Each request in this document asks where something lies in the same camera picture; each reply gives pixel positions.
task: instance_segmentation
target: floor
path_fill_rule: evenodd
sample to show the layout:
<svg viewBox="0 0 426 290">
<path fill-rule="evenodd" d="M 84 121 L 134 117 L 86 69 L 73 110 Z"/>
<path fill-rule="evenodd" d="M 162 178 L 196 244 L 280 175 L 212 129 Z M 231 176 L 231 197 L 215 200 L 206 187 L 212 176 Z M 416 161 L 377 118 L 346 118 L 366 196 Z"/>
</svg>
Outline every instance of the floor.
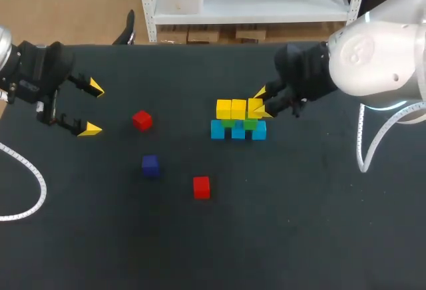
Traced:
<svg viewBox="0 0 426 290">
<path fill-rule="evenodd" d="M 0 0 L 0 25 L 22 40 L 49 44 L 110 44 L 136 13 L 136 41 L 148 42 L 141 0 Z"/>
</svg>

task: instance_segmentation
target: black table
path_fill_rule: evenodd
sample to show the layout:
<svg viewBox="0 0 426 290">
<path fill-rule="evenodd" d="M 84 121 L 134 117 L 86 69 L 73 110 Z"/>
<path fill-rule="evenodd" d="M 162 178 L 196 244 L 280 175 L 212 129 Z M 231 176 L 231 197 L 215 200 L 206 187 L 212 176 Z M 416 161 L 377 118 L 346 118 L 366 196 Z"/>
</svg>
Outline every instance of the black table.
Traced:
<svg viewBox="0 0 426 290">
<path fill-rule="evenodd" d="M 396 126 L 368 173 L 355 159 L 358 103 L 335 92 L 266 141 L 212 141 L 218 98 L 248 98 L 276 77 L 276 45 L 75 47 L 100 99 L 64 87 L 59 109 L 103 133 L 74 138 L 17 102 L 0 141 L 44 175 L 33 216 L 0 223 L 1 289 L 424 289 L 425 125 Z M 139 133 L 131 117 L 152 114 Z M 367 113 L 369 144 L 384 120 Z M 142 155 L 162 177 L 146 180 Z M 0 214 L 39 196 L 0 152 Z M 210 176 L 195 201 L 192 178 Z"/>
</svg>

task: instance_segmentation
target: stacked blocks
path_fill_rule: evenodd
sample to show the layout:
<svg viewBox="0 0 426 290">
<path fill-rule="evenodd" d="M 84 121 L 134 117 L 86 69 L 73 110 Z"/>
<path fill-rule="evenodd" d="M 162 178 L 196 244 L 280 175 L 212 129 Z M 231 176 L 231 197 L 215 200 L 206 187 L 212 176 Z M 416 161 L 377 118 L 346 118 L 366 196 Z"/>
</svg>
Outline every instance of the stacked blocks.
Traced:
<svg viewBox="0 0 426 290">
<path fill-rule="evenodd" d="M 266 122 L 259 120 L 256 129 L 253 130 L 252 140 L 265 140 L 266 139 Z"/>
<path fill-rule="evenodd" d="M 257 119 L 246 119 L 243 121 L 244 123 L 244 130 L 256 130 L 256 127 L 258 125 Z"/>
<path fill-rule="evenodd" d="M 232 128 L 235 126 L 235 122 L 236 120 L 232 120 L 232 119 L 229 119 L 229 120 L 222 119 L 222 126 L 224 128 Z"/>
<path fill-rule="evenodd" d="M 140 112 L 133 115 L 132 119 L 133 119 L 133 125 L 137 129 L 139 129 L 141 132 L 144 132 L 145 130 L 149 129 L 152 126 L 151 115 L 149 115 L 144 110 L 141 110 Z"/>
<path fill-rule="evenodd" d="M 231 119 L 246 119 L 247 101 L 243 99 L 233 99 L 231 105 Z"/>
<path fill-rule="evenodd" d="M 194 198 L 210 199 L 210 180 L 207 176 L 194 177 Z"/>
<path fill-rule="evenodd" d="M 220 120 L 212 120 L 210 123 L 210 133 L 212 139 L 225 139 L 225 128 Z"/>
<path fill-rule="evenodd" d="M 156 155 L 146 155 L 142 158 L 142 172 L 145 177 L 159 177 L 160 165 Z"/>
<path fill-rule="evenodd" d="M 231 119 L 231 106 L 230 99 L 218 99 L 216 104 L 216 118 L 217 119 Z"/>
<path fill-rule="evenodd" d="M 232 139 L 246 139 L 246 132 L 253 140 L 266 139 L 266 123 L 262 116 L 254 111 L 263 106 L 261 98 L 218 99 L 216 105 L 217 120 L 211 121 L 212 139 L 225 139 L 225 129 L 231 128 Z"/>
<path fill-rule="evenodd" d="M 231 129 L 232 139 L 246 139 L 243 121 L 237 120 L 235 126 Z"/>
<path fill-rule="evenodd" d="M 248 115 L 247 118 L 259 119 L 261 116 L 258 116 L 254 111 L 259 107 L 264 105 L 264 101 L 261 98 L 249 98 L 248 99 Z"/>
</svg>

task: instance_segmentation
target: yellow cube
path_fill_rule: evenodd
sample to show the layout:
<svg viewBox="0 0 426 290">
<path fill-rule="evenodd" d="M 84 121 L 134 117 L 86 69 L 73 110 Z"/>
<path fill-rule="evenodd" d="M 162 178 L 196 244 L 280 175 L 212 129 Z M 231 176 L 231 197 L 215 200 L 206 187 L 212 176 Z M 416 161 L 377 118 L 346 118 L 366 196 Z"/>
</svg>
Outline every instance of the yellow cube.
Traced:
<svg viewBox="0 0 426 290">
<path fill-rule="evenodd" d="M 246 106 L 247 100 L 244 99 L 233 99 L 231 107 L 231 119 L 246 119 Z"/>
<path fill-rule="evenodd" d="M 231 103 L 230 99 L 218 99 L 216 104 L 217 119 L 231 119 Z"/>
<path fill-rule="evenodd" d="M 257 115 L 254 111 L 264 105 L 264 100 L 261 98 L 249 98 L 248 99 L 248 119 L 259 119 L 261 116 Z"/>
</svg>

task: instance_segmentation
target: cable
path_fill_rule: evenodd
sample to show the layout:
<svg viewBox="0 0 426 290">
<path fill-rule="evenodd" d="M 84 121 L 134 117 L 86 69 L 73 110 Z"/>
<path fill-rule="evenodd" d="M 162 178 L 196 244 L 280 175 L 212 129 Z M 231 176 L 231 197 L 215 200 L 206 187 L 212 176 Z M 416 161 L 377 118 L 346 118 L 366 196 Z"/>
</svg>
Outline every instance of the cable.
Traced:
<svg viewBox="0 0 426 290">
<path fill-rule="evenodd" d="M 28 160 L 26 160 L 24 157 L 22 157 L 20 154 L 18 154 L 16 151 L 10 149 L 6 145 L 0 143 L 0 150 L 8 153 L 10 156 L 14 157 L 14 159 L 18 160 L 22 165 L 30 169 L 30 171 L 34 174 L 36 179 L 39 181 L 40 184 L 40 198 L 39 201 L 29 210 L 22 212 L 17 215 L 11 215 L 11 216 L 0 216 L 0 221 L 12 221 L 12 220 L 18 220 L 25 217 L 28 217 L 35 213 L 40 207 L 43 205 L 43 203 L 46 200 L 46 194 L 47 194 L 47 187 L 45 180 L 43 179 L 43 176 L 40 174 L 38 169 L 34 167 L 32 163 L 30 163 Z"/>
<path fill-rule="evenodd" d="M 377 132 L 373 141 L 368 148 L 367 155 L 365 155 L 365 160 L 362 160 L 362 131 L 364 125 L 364 111 L 365 105 L 359 105 L 359 117 L 358 117 L 358 132 L 357 132 L 357 161 L 358 166 L 361 172 L 367 172 L 370 167 L 371 161 L 373 160 L 374 152 L 380 144 L 380 141 L 386 135 L 387 131 L 396 124 L 401 118 L 411 114 L 412 112 L 417 112 L 418 110 L 426 109 L 426 102 L 418 102 L 401 109 L 399 112 L 396 112 Z"/>
</svg>

